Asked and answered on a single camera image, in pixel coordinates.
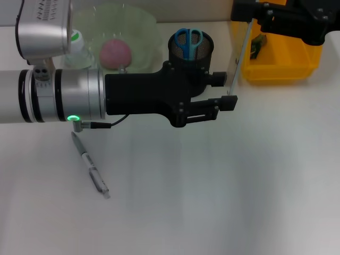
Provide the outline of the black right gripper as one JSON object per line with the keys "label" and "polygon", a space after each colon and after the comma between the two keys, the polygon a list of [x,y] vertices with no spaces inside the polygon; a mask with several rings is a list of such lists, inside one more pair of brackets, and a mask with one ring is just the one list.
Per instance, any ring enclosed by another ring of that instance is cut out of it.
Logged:
{"label": "black right gripper", "polygon": [[340,0],[234,0],[231,20],[257,20],[265,33],[300,38],[320,46],[325,36],[340,31]]}

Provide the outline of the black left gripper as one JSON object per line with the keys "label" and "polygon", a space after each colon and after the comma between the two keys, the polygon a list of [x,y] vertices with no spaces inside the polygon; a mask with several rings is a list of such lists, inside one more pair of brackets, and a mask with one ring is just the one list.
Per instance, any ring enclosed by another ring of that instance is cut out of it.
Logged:
{"label": "black left gripper", "polygon": [[[210,121],[213,107],[207,101],[191,102],[192,92],[204,77],[204,70],[174,66],[169,61],[155,73],[105,75],[108,115],[159,114],[175,128]],[[213,72],[212,87],[223,87],[226,72]]]}

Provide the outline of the clear plastic ruler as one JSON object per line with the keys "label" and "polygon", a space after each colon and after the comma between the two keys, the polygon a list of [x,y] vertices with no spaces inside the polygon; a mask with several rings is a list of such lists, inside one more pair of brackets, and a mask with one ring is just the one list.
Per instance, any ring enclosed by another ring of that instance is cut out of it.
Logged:
{"label": "clear plastic ruler", "polygon": [[231,58],[227,69],[227,80],[225,86],[229,96],[233,94],[233,90],[236,87],[240,76],[242,61],[250,38],[252,24],[253,21],[230,21],[228,23],[231,39]]}

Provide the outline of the green plastic wrapper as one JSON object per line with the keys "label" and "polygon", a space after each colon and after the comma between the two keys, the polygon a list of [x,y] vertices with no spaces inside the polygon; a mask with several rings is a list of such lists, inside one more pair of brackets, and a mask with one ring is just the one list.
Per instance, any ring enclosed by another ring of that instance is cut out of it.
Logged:
{"label": "green plastic wrapper", "polygon": [[266,45],[267,36],[264,34],[259,34],[255,38],[251,40],[251,49],[250,49],[250,59],[254,60],[257,58],[260,53],[261,48]]}

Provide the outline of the blue scissors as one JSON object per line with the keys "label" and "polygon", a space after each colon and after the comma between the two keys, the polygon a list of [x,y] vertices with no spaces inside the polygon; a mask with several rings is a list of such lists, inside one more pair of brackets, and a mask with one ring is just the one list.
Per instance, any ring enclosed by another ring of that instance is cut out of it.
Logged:
{"label": "blue scissors", "polygon": [[[185,43],[179,41],[179,36],[185,35]],[[194,44],[192,42],[193,36],[197,36],[198,40]],[[175,44],[183,52],[183,58],[188,61],[193,61],[195,59],[196,49],[201,45],[203,41],[203,34],[200,29],[187,29],[182,28],[175,33],[174,36]]]}

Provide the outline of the pink peach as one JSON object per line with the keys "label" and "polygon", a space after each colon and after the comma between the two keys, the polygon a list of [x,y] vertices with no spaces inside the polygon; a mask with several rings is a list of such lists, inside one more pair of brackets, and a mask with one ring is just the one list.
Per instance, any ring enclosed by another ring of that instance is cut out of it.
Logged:
{"label": "pink peach", "polygon": [[120,39],[111,39],[103,43],[99,52],[102,67],[110,70],[120,66],[128,67],[132,62],[132,52],[127,43]]}

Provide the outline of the clear water bottle green label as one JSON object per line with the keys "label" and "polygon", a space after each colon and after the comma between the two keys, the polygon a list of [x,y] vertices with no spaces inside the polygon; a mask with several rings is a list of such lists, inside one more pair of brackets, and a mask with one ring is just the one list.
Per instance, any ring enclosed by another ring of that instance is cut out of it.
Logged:
{"label": "clear water bottle green label", "polygon": [[93,53],[86,47],[85,40],[79,30],[73,29],[70,52],[64,56],[66,69],[96,69]]}

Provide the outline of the grey pen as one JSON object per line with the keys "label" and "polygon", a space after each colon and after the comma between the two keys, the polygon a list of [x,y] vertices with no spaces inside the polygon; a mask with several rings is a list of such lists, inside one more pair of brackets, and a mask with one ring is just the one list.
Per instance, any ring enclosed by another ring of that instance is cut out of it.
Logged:
{"label": "grey pen", "polygon": [[110,198],[109,188],[105,184],[103,178],[101,177],[97,167],[92,161],[90,155],[88,154],[81,140],[79,139],[75,132],[71,132],[71,137],[78,153],[80,154],[81,158],[83,159],[88,168],[89,175],[97,191],[101,193],[105,199],[109,199]]}

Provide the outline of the black mesh pen holder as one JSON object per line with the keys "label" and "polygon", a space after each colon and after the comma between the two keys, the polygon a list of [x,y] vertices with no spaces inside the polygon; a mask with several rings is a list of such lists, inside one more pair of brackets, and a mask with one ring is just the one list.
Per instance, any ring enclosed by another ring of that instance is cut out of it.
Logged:
{"label": "black mesh pen holder", "polygon": [[206,88],[201,77],[209,73],[213,50],[212,38],[200,29],[179,29],[168,41],[169,61],[189,76],[191,97]]}

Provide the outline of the green translucent fruit bowl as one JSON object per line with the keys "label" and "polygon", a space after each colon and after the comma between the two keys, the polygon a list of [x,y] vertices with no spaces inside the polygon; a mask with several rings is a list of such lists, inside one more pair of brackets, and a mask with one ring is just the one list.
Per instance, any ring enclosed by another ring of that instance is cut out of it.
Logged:
{"label": "green translucent fruit bowl", "polygon": [[162,46],[156,19],[131,5],[107,2],[86,7],[74,12],[72,28],[82,33],[104,74],[118,73],[118,70],[104,68],[99,62],[100,50],[110,39],[122,40],[129,46],[132,61],[125,68],[127,73],[150,73]]}

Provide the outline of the yellow plastic bin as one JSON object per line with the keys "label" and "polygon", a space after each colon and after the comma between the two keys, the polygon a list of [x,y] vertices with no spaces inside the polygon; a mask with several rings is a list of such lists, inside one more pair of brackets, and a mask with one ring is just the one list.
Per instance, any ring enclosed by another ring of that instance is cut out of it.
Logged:
{"label": "yellow plastic bin", "polygon": [[[264,34],[267,43],[256,59],[250,59],[251,40]],[[260,31],[253,20],[242,61],[241,74],[251,84],[284,84],[307,79],[318,67],[322,46],[310,46],[301,39]]]}

